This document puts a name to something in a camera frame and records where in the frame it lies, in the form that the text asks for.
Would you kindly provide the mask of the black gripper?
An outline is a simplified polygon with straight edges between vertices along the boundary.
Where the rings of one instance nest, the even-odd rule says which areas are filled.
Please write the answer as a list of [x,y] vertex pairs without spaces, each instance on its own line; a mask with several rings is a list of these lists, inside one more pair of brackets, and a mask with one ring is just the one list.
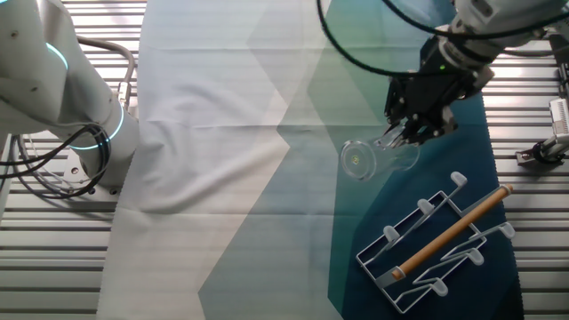
[[384,108],[389,128],[385,134],[402,128],[397,146],[418,147],[457,130],[448,105],[481,91],[493,77],[491,61],[463,40],[432,36],[421,47],[418,74],[410,79],[389,79]]

